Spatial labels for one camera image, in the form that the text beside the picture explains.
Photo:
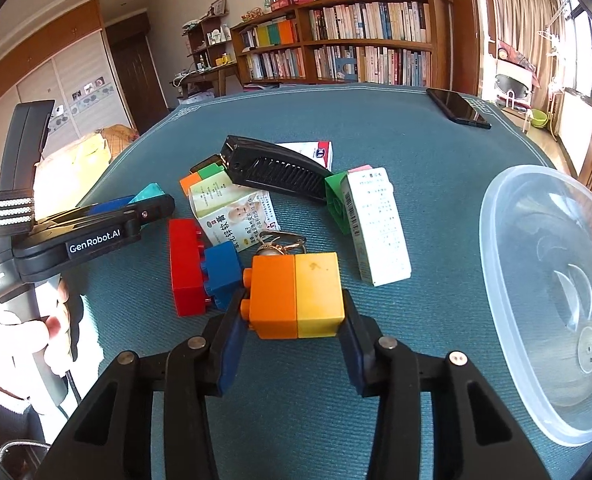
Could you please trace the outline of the operator left hand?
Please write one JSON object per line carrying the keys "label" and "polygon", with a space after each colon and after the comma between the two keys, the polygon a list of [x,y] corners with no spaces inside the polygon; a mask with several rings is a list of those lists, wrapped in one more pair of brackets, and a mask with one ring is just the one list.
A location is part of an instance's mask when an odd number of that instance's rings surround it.
{"label": "operator left hand", "polygon": [[0,308],[0,391],[14,398],[28,399],[39,391],[37,353],[43,354],[48,369],[58,376],[72,366],[68,286],[64,280],[50,281],[39,286],[38,292],[45,318],[22,321]]}

